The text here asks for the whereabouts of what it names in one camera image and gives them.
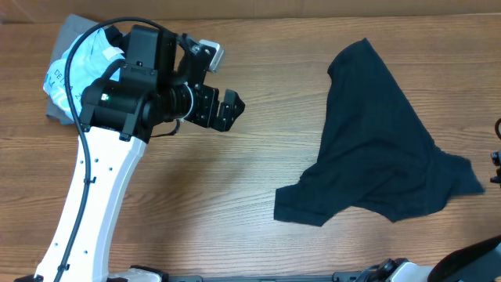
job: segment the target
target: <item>blue fabric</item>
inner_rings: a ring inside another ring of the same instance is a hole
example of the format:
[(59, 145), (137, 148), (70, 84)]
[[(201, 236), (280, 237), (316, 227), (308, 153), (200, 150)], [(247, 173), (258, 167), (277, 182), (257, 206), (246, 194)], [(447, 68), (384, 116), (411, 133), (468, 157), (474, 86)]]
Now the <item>blue fabric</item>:
[[(44, 91), (51, 97), (54, 104), (63, 110), (66, 116), (71, 120), (73, 120), (73, 117), (71, 116), (66, 91), (64, 89), (64, 67), (70, 50), (79, 38), (80, 36), (75, 39), (70, 48), (63, 53), (61, 59), (51, 64), (43, 85)], [(111, 46), (106, 39), (104, 30), (98, 29), (82, 42), (75, 53), (70, 68), (70, 84), (71, 95), (73, 96), (75, 109), (78, 114), (81, 112), (81, 95), (84, 89), (94, 80), (101, 77), (106, 68), (113, 61), (124, 59), (124, 57), (118, 53), (111, 56), (108, 60), (103, 54), (103, 51), (108, 48), (113, 48), (113, 46)], [(117, 70), (111, 76), (111, 79), (118, 81), (119, 76), (120, 70)]]

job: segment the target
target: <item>wrinkled fabric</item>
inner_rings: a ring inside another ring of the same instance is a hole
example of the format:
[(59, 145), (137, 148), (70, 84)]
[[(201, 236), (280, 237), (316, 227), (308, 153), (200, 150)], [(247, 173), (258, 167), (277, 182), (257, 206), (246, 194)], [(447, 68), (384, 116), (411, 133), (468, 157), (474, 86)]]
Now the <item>wrinkled fabric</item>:
[[(64, 68), (70, 50), (79, 38), (80, 36), (74, 40), (70, 48), (63, 53), (61, 59), (56, 60), (50, 65), (43, 85), (44, 91), (51, 97), (54, 104), (63, 110), (65, 115), (72, 121), (73, 116), (71, 115), (70, 105), (64, 88)], [(84, 89), (94, 80), (100, 78), (113, 61), (124, 59), (119, 52), (107, 52), (116, 50), (114, 48), (106, 39), (103, 29), (94, 31), (78, 47), (70, 67), (71, 95), (73, 96), (75, 109), (78, 113), (81, 111), (81, 94)], [(119, 77), (120, 70), (117, 70), (111, 76), (111, 79), (118, 81)]]
[(356, 206), (396, 222), (484, 192), (467, 159), (435, 146), (366, 39), (343, 50), (328, 74), (317, 162), (299, 183), (276, 191), (275, 219), (321, 226)]

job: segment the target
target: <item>wood grain surface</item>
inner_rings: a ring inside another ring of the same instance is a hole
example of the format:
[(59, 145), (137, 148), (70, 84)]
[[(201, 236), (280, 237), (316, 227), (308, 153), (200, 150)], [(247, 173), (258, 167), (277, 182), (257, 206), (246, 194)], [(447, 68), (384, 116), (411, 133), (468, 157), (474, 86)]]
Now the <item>wood grain surface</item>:
[(0, 0), (0, 21), (10, 23), (59, 23), (70, 13), (103, 21), (119, 16), (215, 20), (500, 12), (496, 0)]
[[(171, 274), (329, 274), (386, 258), (433, 265), (501, 233), (501, 16), (160, 22), (220, 42), (225, 64), (206, 84), (247, 104), (232, 130), (185, 123), (153, 139), (118, 219), (110, 270)], [(41, 89), (59, 24), (0, 26), (0, 281), (33, 273), (73, 175), (77, 133), (45, 118)], [(324, 227), (273, 220), (275, 189), (315, 162), (332, 59), (367, 37), (436, 143), (471, 159), (486, 193), (391, 223), (348, 208)], [(159, 126), (155, 133), (171, 125)]]

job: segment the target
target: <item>wooden table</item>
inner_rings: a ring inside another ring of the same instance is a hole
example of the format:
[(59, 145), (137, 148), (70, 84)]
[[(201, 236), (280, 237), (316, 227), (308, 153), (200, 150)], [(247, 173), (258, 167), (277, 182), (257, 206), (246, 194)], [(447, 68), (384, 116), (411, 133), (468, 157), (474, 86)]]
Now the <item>wooden table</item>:
[[(220, 42), (225, 64), (206, 84), (247, 104), (232, 130), (183, 124), (153, 139), (118, 219), (110, 270), (172, 274), (328, 274), (386, 258), (433, 265), (501, 233), (501, 16), (161, 22)], [(41, 89), (58, 24), (0, 26), (0, 280), (33, 273), (59, 221), (77, 133), (45, 118)], [(324, 227), (273, 220), (275, 189), (315, 162), (332, 59), (367, 37), (436, 143), (471, 159), (486, 193), (390, 223), (348, 208)], [(166, 132), (160, 126), (155, 133)]]

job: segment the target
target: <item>black cloth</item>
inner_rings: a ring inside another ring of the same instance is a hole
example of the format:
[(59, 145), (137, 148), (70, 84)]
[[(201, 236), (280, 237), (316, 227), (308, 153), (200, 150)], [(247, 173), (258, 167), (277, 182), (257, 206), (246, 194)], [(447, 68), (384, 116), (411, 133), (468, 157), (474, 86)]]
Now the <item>black cloth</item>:
[(113, 47), (118, 47), (122, 51), (124, 51), (124, 57), (127, 58), (128, 51), (128, 42), (131, 37), (130, 34), (126, 34), (125, 36), (118, 30), (115, 26), (109, 26), (104, 30), (104, 34), (106, 35), (106, 39)]
[(328, 74), (317, 162), (298, 184), (276, 190), (275, 219), (321, 226), (356, 206), (396, 222), (483, 193), (467, 159), (435, 146), (367, 39), (343, 50)]

